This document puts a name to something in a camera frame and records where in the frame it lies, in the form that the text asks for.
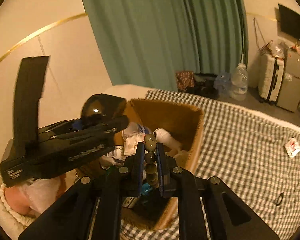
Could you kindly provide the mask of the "blue foil packet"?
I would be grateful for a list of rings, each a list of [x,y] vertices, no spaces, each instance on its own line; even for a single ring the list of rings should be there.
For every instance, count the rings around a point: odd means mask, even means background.
[[[153,191],[153,187],[149,183],[145,183],[141,187],[141,194],[143,196],[149,195]]]

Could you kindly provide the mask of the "white power adapter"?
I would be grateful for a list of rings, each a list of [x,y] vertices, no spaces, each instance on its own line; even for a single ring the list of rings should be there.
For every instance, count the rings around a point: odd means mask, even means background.
[[[163,143],[171,150],[178,150],[178,151],[182,150],[182,146],[183,146],[182,143],[174,139],[174,137],[172,137],[170,132],[168,132],[167,130],[163,128],[157,128],[153,132],[153,134],[157,142]]]

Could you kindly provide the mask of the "cotton swab jar blue label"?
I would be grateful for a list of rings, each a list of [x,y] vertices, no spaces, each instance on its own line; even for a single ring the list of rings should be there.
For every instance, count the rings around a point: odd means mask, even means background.
[[[130,122],[127,128],[122,131],[122,139],[126,142],[128,138],[136,136],[138,141],[143,142],[145,135],[151,133],[152,132],[148,127],[142,126],[136,122]]]

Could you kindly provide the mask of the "brown cardboard box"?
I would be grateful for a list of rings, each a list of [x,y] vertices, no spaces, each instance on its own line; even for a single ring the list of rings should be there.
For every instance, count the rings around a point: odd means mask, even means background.
[[[78,169],[80,175],[97,177],[102,167],[125,160],[136,151],[137,143],[152,133],[164,145],[166,155],[177,165],[194,172],[203,142],[204,113],[196,106],[165,100],[131,99],[127,101],[124,115],[128,127],[115,135],[115,150],[100,161],[92,161]],[[177,211],[176,198],[162,198],[159,189],[139,198],[123,201],[122,219],[125,223],[150,231],[169,228]]]

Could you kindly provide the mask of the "grey white checkered bedsheet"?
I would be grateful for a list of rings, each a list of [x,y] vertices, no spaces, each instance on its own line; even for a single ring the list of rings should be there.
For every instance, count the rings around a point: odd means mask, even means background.
[[[284,144],[300,127],[229,103],[186,93],[131,89],[128,99],[185,103],[204,113],[203,146],[195,175],[217,176],[279,236],[289,239],[300,226],[300,152],[290,158]]]

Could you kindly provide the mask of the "brown patterned bag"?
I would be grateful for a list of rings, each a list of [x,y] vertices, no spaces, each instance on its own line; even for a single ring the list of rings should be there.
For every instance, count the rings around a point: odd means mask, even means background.
[[[177,88],[179,92],[192,92],[194,90],[194,72],[179,71],[175,74]]]

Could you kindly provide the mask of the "large clear water bottle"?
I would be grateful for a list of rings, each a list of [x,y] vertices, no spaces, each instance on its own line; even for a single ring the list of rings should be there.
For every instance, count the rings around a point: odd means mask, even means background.
[[[245,64],[238,64],[231,75],[230,81],[230,96],[237,101],[243,101],[248,91],[248,72]]]

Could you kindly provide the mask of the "red white sachet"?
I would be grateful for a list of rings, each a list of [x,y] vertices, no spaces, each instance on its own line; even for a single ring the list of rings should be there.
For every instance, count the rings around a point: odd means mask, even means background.
[[[284,144],[284,148],[290,158],[294,158],[300,152],[300,145],[296,138],[291,138]]]

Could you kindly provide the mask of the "white suitcase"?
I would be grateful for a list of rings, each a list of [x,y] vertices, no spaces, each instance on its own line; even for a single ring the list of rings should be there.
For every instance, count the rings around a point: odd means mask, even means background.
[[[279,96],[284,72],[284,61],[270,54],[261,55],[259,96],[267,102],[275,103]]]

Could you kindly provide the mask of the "green curtain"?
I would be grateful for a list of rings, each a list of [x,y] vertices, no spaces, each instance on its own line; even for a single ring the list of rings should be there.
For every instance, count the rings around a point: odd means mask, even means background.
[[[114,85],[177,90],[175,75],[248,61],[243,0],[82,0]]]

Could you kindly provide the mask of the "grey mini fridge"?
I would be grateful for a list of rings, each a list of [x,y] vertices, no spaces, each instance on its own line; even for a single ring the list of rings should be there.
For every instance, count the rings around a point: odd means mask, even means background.
[[[300,54],[285,50],[285,66],[276,105],[295,112],[300,103]]]

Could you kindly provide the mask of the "black wall television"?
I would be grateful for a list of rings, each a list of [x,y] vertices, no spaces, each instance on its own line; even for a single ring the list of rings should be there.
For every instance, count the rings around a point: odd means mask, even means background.
[[[300,41],[300,14],[278,4],[281,31]]]

